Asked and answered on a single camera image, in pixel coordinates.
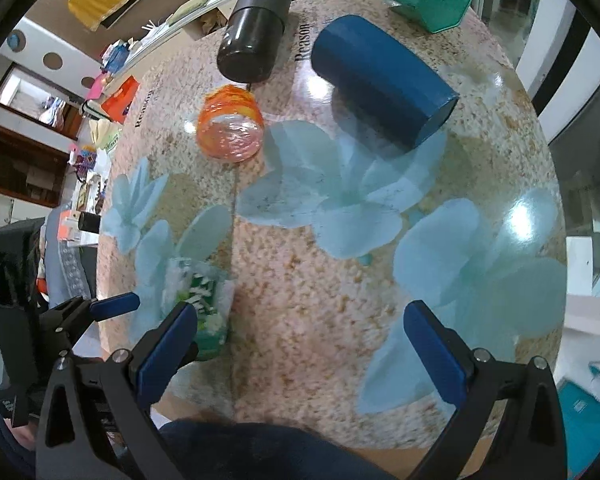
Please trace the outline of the low white tv cabinet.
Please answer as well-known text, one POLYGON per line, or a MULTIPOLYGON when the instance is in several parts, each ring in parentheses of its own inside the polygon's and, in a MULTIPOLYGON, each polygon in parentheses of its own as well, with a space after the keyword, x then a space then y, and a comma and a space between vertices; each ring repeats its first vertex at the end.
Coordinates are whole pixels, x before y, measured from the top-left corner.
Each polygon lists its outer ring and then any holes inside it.
POLYGON ((104 92, 115 92, 131 76, 140 81, 144 73, 168 54, 209 35, 215 26, 225 26, 236 3, 237 0, 208 0, 177 21, 164 22, 155 28, 137 43, 122 69, 109 78, 104 92))

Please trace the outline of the black cylindrical tumbler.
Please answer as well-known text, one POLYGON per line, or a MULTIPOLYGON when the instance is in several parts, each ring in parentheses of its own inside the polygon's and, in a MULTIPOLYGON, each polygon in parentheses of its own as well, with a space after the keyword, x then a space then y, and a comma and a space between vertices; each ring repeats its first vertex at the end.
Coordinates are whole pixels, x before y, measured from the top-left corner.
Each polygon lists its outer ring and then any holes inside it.
POLYGON ((231 81, 268 79, 288 20, 291 0, 238 0, 220 43, 216 65, 231 81))

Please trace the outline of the orange plastic bag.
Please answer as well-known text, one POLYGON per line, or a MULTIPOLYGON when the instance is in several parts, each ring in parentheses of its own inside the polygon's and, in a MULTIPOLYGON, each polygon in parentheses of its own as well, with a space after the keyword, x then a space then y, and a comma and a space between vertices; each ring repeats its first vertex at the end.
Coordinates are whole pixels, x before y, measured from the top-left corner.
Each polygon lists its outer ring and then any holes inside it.
POLYGON ((133 77, 129 78, 102 103, 102 110, 110 120, 123 124, 129 108, 135 98, 140 83, 133 77))

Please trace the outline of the orange plastic bottle cup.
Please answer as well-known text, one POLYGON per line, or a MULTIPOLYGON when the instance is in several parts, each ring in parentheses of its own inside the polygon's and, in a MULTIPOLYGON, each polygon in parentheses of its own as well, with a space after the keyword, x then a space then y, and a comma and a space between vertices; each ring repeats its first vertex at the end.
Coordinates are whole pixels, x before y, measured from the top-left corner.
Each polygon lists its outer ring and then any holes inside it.
POLYGON ((264 130, 264 119, 252 93, 226 84, 204 99, 195 138, 206 156, 236 164, 260 151, 264 130))

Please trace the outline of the black zippo box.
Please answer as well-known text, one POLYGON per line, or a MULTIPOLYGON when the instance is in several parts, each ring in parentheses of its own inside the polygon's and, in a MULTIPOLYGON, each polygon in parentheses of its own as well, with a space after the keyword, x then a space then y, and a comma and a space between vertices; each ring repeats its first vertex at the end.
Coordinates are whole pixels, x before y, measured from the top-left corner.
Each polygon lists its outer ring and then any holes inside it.
POLYGON ((102 217, 99 214, 81 211, 78 219, 78 228, 82 232, 98 234, 100 231, 100 222, 102 217))

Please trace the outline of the dark blue cup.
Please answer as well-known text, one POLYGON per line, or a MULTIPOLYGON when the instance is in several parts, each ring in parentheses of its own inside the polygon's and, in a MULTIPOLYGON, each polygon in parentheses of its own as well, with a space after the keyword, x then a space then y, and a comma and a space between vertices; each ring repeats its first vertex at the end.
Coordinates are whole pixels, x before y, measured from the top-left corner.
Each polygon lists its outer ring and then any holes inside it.
POLYGON ((311 65, 348 103, 409 148, 436 133, 460 99, 408 47, 358 15, 337 18, 317 35, 311 65))

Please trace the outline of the green tea bottle cup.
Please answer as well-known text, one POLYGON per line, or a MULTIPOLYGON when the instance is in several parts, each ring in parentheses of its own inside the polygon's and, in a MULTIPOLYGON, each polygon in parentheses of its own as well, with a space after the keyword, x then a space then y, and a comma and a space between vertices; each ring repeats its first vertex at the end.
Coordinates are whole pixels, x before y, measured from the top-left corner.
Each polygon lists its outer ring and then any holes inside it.
POLYGON ((166 266, 161 310, 167 314, 179 302, 197 312, 198 361, 217 358, 226 343, 235 283, 226 271, 207 261, 171 258, 166 266))

